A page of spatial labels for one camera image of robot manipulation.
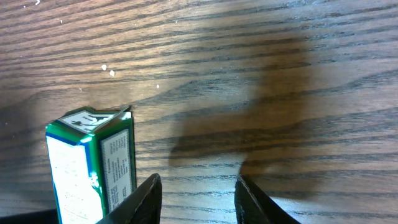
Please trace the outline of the green axe brand box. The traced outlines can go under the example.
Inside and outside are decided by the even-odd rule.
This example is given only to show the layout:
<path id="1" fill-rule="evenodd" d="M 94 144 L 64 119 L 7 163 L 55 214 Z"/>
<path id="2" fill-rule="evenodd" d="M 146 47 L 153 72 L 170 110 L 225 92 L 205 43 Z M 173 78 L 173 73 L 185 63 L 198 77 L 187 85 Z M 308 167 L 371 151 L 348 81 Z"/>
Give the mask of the green axe brand box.
<path id="1" fill-rule="evenodd" d="M 135 191 L 133 117 L 81 107 L 46 127 L 58 220 L 98 223 Z"/>

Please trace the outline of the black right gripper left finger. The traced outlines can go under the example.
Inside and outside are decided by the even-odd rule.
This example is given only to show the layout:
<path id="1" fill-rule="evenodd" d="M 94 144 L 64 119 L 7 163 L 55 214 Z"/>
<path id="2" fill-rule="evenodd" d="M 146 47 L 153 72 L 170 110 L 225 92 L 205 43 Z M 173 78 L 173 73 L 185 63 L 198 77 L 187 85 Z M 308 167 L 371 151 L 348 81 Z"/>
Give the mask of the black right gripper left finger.
<path id="1" fill-rule="evenodd" d="M 162 209 L 162 182 L 157 173 L 97 224 L 159 224 Z"/>

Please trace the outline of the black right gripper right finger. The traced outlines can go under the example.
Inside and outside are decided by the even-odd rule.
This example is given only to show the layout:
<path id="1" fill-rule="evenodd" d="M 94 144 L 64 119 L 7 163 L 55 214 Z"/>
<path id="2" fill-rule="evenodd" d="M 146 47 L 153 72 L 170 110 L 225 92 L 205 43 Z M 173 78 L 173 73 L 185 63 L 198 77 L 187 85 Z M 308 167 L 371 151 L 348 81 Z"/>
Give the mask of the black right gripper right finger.
<path id="1" fill-rule="evenodd" d="M 246 175 L 237 177 L 234 205 L 238 224 L 299 224 Z"/>

